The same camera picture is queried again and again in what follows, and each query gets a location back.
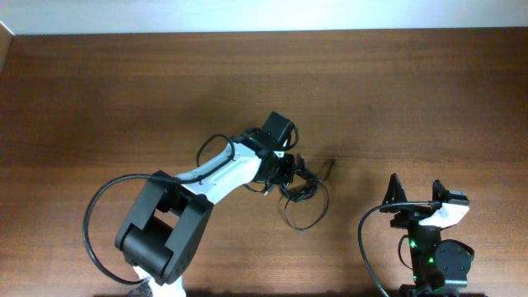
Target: brown surface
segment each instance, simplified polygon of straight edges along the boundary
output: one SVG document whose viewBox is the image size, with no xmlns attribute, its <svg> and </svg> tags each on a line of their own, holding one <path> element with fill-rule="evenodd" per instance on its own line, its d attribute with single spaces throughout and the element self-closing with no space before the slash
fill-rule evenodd
<svg viewBox="0 0 528 297">
<path fill-rule="evenodd" d="M 0 75 L 2 75 L 3 64 L 6 60 L 7 50 L 11 43 L 12 34 L 0 22 Z"/>
<path fill-rule="evenodd" d="M 210 134 L 270 111 L 297 124 L 311 168 L 338 158 L 328 217 L 295 232 L 276 191 L 237 189 L 215 207 L 186 288 L 371 288 L 356 226 L 397 172 L 410 200 L 429 200 L 435 178 L 471 199 L 444 234 L 476 250 L 469 290 L 528 291 L 527 29 L 16 37 L 0 98 L 0 295 L 126 292 L 83 249 L 93 192 L 129 172 L 189 170 Z M 113 238 L 141 185 L 111 189 L 91 225 L 101 259 L 129 278 Z M 294 220 L 320 204 L 296 205 Z M 365 245 L 398 288 L 412 274 L 390 219 L 367 222 Z"/>
</svg>

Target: white wall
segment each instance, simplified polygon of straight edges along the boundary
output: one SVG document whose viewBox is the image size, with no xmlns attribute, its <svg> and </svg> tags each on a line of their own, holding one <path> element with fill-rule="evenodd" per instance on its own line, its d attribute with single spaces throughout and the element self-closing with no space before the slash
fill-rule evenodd
<svg viewBox="0 0 528 297">
<path fill-rule="evenodd" d="M 15 34 L 528 26 L 528 0 L 0 0 Z"/>
</svg>

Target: wooden tabletop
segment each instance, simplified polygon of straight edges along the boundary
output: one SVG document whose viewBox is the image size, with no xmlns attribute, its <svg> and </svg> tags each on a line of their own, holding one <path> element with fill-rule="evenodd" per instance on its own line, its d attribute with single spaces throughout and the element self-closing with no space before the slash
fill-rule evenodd
<svg viewBox="0 0 528 297">
<path fill-rule="evenodd" d="M 271 111 L 299 127 L 295 152 L 314 171 L 337 158 L 328 215 L 296 232 L 277 190 L 235 190 L 214 208 L 188 290 L 371 290 L 357 224 L 397 172 L 409 200 L 430 200 L 437 178 L 470 199 L 442 233 L 476 251 L 466 291 L 526 295 L 526 28 L 17 36 L 0 78 L 0 295 L 126 293 L 83 247 L 93 193 L 126 173 L 188 171 L 211 134 L 262 125 Z M 130 279 L 113 239 L 143 184 L 111 188 L 90 225 L 101 260 Z M 309 223 L 322 203 L 319 193 L 292 205 L 292 219 Z M 373 214 L 364 240 L 397 289 L 413 275 L 391 219 Z"/>
</svg>

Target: wooden table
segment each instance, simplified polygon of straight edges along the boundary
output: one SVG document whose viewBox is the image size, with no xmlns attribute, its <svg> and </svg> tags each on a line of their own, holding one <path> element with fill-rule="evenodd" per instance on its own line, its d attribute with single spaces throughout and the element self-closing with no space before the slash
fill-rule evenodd
<svg viewBox="0 0 528 297">
<path fill-rule="evenodd" d="M 188 290 L 372 289 L 357 224 L 397 172 L 409 200 L 430 200 L 436 178 L 470 198 L 443 233 L 476 250 L 467 291 L 526 295 L 526 28 L 17 36 L 0 78 L 0 295 L 126 293 L 83 248 L 93 193 L 126 173 L 187 171 L 210 134 L 261 125 L 270 111 L 299 127 L 295 152 L 313 170 L 337 158 L 328 216 L 295 232 L 278 191 L 237 189 L 214 208 Z M 113 238 L 142 185 L 110 189 L 90 228 L 101 260 L 127 278 Z M 293 220 L 308 223 L 322 201 L 294 205 Z M 397 289 L 413 276 L 391 219 L 374 214 L 364 236 Z"/>
</svg>

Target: white panel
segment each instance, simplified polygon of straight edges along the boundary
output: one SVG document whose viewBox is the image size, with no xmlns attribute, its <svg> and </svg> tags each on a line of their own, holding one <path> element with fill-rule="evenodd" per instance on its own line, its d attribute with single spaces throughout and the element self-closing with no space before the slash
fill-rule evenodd
<svg viewBox="0 0 528 297">
<path fill-rule="evenodd" d="M 0 0 L 16 34 L 527 26 L 526 0 Z"/>
</svg>

